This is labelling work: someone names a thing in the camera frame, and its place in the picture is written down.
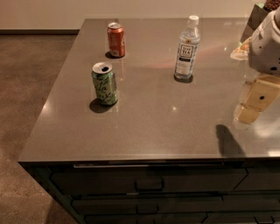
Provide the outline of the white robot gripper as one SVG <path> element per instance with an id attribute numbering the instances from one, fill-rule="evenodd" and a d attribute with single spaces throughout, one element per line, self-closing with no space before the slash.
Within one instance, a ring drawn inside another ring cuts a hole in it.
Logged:
<path id="1" fill-rule="evenodd" d="M 270 12 L 253 32 L 248 63 L 261 74 L 245 82 L 236 120 L 251 124 L 280 96 L 280 8 Z"/>

